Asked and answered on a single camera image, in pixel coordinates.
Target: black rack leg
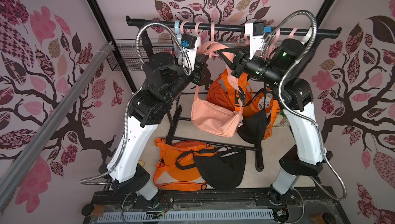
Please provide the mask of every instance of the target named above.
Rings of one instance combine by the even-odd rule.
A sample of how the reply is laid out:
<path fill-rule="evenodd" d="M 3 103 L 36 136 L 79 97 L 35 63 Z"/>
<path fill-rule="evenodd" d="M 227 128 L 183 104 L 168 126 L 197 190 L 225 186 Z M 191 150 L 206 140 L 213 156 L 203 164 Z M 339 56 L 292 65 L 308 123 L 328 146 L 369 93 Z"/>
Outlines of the black rack leg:
<path fill-rule="evenodd" d="M 172 137 L 174 137 L 175 135 L 175 131 L 177 129 L 177 124 L 178 124 L 178 117 L 180 117 L 180 114 L 182 112 L 182 107 L 179 105 L 176 109 L 175 109 L 175 113 L 173 116 L 173 121 L 170 122 L 170 129 L 169 132 L 167 133 L 166 136 L 166 144 L 171 145 L 171 143 L 173 142 Z"/>
<path fill-rule="evenodd" d="M 254 145 L 254 147 L 257 149 L 255 151 L 255 169 L 258 172 L 262 172 L 264 170 L 264 156 L 262 155 L 262 141 L 259 141 Z"/>

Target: pink strap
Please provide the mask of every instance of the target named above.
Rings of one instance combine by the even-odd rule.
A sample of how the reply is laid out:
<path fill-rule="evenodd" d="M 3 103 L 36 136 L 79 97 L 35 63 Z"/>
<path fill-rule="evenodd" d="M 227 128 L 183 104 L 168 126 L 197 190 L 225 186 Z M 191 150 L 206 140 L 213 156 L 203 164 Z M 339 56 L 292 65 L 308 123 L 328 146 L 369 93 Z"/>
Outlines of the pink strap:
<path fill-rule="evenodd" d="M 294 28 L 291 33 L 289 33 L 288 39 L 291 39 L 294 37 L 294 33 L 296 32 L 296 30 L 298 30 L 299 28 Z"/>

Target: black frame pole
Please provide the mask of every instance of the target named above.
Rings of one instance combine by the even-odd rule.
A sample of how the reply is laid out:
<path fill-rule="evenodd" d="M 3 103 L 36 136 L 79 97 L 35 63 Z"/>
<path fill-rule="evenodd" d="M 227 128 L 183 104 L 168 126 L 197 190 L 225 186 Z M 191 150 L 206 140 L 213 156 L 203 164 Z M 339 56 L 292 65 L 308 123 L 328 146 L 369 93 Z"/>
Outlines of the black frame pole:
<path fill-rule="evenodd" d="M 101 13 L 101 10 L 99 8 L 99 5 L 97 4 L 96 0 L 87 0 L 89 6 L 91 7 L 91 10 L 93 14 L 95 15 L 95 18 L 101 28 L 101 31 L 104 34 L 104 37 L 106 38 L 107 41 L 111 41 L 115 47 L 115 50 L 113 51 L 114 56 L 122 70 L 123 75 L 125 76 L 126 82 L 129 84 L 130 89 L 132 92 L 136 92 L 137 88 L 136 85 L 133 82 L 133 79 L 131 78 L 131 75 L 126 67 L 126 64 L 122 58 L 121 52 L 119 49 L 116 47 L 116 43 L 114 40 L 114 37 L 110 31 L 110 28 L 108 27 L 106 20 L 104 19 L 103 13 Z"/>

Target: blue connector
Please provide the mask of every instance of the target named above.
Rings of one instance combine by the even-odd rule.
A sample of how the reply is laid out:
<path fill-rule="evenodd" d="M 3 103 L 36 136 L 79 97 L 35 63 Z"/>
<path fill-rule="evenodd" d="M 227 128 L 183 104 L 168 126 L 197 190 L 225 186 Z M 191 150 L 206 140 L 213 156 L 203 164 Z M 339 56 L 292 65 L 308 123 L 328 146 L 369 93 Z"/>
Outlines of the blue connector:
<path fill-rule="evenodd" d="M 271 27 L 264 28 L 264 33 L 270 33 L 270 32 L 271 32 Z"/>

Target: cable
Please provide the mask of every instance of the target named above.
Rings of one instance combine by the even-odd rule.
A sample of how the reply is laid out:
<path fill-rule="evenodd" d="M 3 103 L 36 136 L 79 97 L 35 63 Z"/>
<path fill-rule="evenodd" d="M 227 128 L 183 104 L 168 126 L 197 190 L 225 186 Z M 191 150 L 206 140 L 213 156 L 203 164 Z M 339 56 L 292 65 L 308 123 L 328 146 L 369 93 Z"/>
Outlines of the cable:
<path fill-rule="evenodd" d="M 124 139 L 122 142 L 122 147 L 121 150 L 119 151 L 119 155 L 116 158 L 116 161 L 114 163 L 114 165 L 111 167 L 110 170 L 108 170 L 105 173 L 102 173 L 100 175 L 94 176 L 94 177 L 90 177 L 90 178 L 83 178 L 82 180 L 79 181 L 80 184 L 86 184 L 86 185 L 97 185 L 97 184 L 112 184 L 112 182 L 89 182 L 92 180 L 96 180 L 99 178 L 102 178 L 104 176 L 109 175 L 112 171 L 114 171 L 114 169 L 116 168 L 116 166 L 118 166 L 119 161 L 121 160 L 121 157 L 123 155 L 123 152 L 125 151 L 126 148 L 126 143 L 128 142 L 128 113 L 129 113 L 129 105 L 131 103 L 132 98 L 143 88 L 143 86 L 140 87 L 139 90 L 137 90 L 136 93 L 132 93 L 131 98 L 129 99 L 128 103 L 126 104 L 126 111 L 125 111 L 125 120 L 124 120 Z"/>
<path fill-rule="evenodd" d="M 291 73 L 291 71 L 295 68 L 295 66 L 296 66 L 298 63 L 300 63 L 300 61 L 301 61 L 301 60 L 303 59 L 303 57 L 308 53 L 308 51 L 310 50 L 311 46 L 313 45 L 314 40 L 315 40 L 315 38 L 316 38 L 316 36 L 317 36 L 318 24 L 317 24 L 316 18 L 314 17 L 314 15 L 313 15 L 310 11 L 308 11 L 308 10 L 298 10 L 298 11 L 295 11 L 294 13 L 290 14 L 289 16 L 287 16 L 287 17 L 286 17 L 286 18 L 285 18 L 285 19 L 284 19 L 284 20 L 283 20 L 283 21 L 282 21 L 282 22 L 281 22 L 281 23 L 280 23 L 270 34 L 269 34 L 269 35 L 271 35 L 271 34 L 274 35 L 274 34 L 276 33 L 276 31 L 279 30 L 280 27 L 281 27 L 284 23 L 286 23 L 286 22 L 287 22 L 289 19 L 291 19 L 292 17 L 297 16 L 297 15 L 300 15 L 300 14 L 305 15 L 305 16 L 307 16 L 307 17 L 310 19 L 311 24 L 312 24 L 312 27 L 313 27 L 313 32 L 312 32 L 312 34 L 311 34 L 309 43 L 307 44 L 307 46 L 306 46 L 306 48 L 304 49 L 304 51 L 302 52 L 302 54 L 300 54 L 299 57 L 293 62 L 293 64 L 288 68 L 288 70 L 286 71 L 286 73 L 284 74 L 284 76 L 283 76 L 283 77 L 281 78 L 281 80 L 280 80 L 280 83 L 279 83 L 279 86 L 278 86 L 278 88 L 279 88 L 279 101 L 280 101 L 280 103 L 282 103 L 282 105 L 285 107 L 285 109 L 287 109 L 290 113 L 292 113 L 293 115 L 295 115 L 295 116 L 297 116 L 297 117 L 299 117 L 299 118 L 306 119 L 307 121 L 309 121 L 310 123 L 312 123 L 312 124 L 314 125 L 315 129 L 317 130 L 318 139 L 319 139 L 319 145 L 320 145 L 320 147 L 321 147 L 321 154 L 322 154 L 322 157 L 323 157 L 324 161 L 328 164 L 328 166 L 329 166 L 329 168 L 332 170 L 332 172 L 335 174 L 335 176 L 337 177 L 337 179 L 339 180 L 339 182 L 340 182 L 340 184 L 341 184 L 341 186 L 342 186 L 342 189 L 343 189 L 343 196 L 342 196 L 342 197 L 335 197 L 335 196 L 331 195 L 328 191 L 326 191 L 326 190 L 323 188 L 323 186 L 321 186 L 321 184 L 317 182 L 317 180 L 314 179 L 313 181 L 314 181 L 315 183 L 317 183 L 317 185 L 320 187 L 320 189 L 323 190 L 323 192 L 325 192 L 325 194 L 327 194 L 330 198 L 332 198 L 333 200 L 337 200 L 337 201 L 343 201 L 344 199 L 347 198 L 347 189 L 346 189 L 346 186 L 345 186 L 345 184 L 344 184 L 342 178 L 339 176 L 339 174 L 337 174 L 337 172 L 336 172 L 335 169 L 332 167 L 332 165 L 330 164 L 330 162 L 329 162 L 329 160 L 328 160 L 328 158 L 327 158 L 327 156 L 326 156 L 325 147 L 324 147 L 324 143 L 323 143 L 323 138 L 322 138 L 321 130 L 319 129 L 318 123 L 317 123 L 315 120 L 313 120 L 313 119 L 311 119 L 311 118 L 309 118 L 309 117 L 307 117 L 307 116 L 304 116 L 304 115 L 302 115 L 302 114 L 300 114 L 300 113 L 297 113 L 297 112 L 295 112 L 294 110 L 290 109 L 290 108 L 286 105 L 284 99 L 282 98 L 282 91 L 283 91 L 283 89 L 284 89 L 284 82 L 285 82 L 285 80 L 287 79 L 288 75 Z"/>
<path fill-rule="evenodd" d="M 302 200 L 302 214 L 300 215 L 300 217 L 299 217 L 296 221 L 293 221 L 293 222 L 277 222 L 278 224 L 295 224 L 295 223 L 298 223 L 298 222 L 303 218 L 303 216 L 304 216 L 304 202 L 303 202 L 303 197 L 302 197 L 302 195 L 300 194 L 300 192 L 299 192 L 298 190 L 296 190 L 294 187 L 291 187 L 291 190 L 296 191 L 296 192 L 298 193 L 300 199 Z"/>
<path fill-rule="evenodd" d="M 127 198 L 131 193 L 132 193 L 132 192 L 129 192 L 129 193 L 126 195 L 124 201 L 122 202 L 122 206 L 121 206 L 121 219 L 122 219 L 122 222 L 123 222 L 124 224 L 128 224 L 128 223 L 126 222 L 125 217 L 123 216 L 123 206 L 125 205 L 126 198 Z"/>
<path fill-rule="evenodd" d="M 178 42 L 177 36 L 175 35 L 175 33 L 171 30 L 171 28 L 169 28 L 167 25 L 161 23 L 161 22 L 149 22 L 147 24 L 145 24 L 144 26 L 141 27 L 141 29 L 139 30 L 139 32 L 137 33 L 137 37 L 136 37 L 136 51 L 137 51 L 137 55 L 140 59 L 141 65 L 144 64 L 144 60 L 143 60 L 143 56 L 141 55 L 141 51 L 140 51 L 140 39 L 141 39 L 141 35 L 144 33 L 145 30 L 147 30 L 149 27 L 152 26 L 161 26 L 164 27 L 171 35 L 171 37 L 173 38 L 173 41 L 175 42 L 175 44 L 177 45 L 178 49 L 180 50 L 180 52 L 183 55 L 182 58 L 182 69 L 184 70 L 185 74 L 190 76 L 192 73 L 192 66 L 191 66 L 191 61 L 185 51 L 185 48 L 181 46 L 181 44 Z M 186 59 L 186 62 L 188 64 L 188 70 L 186 70 L 185 65 L 184 65 L 184 59 Z"/>

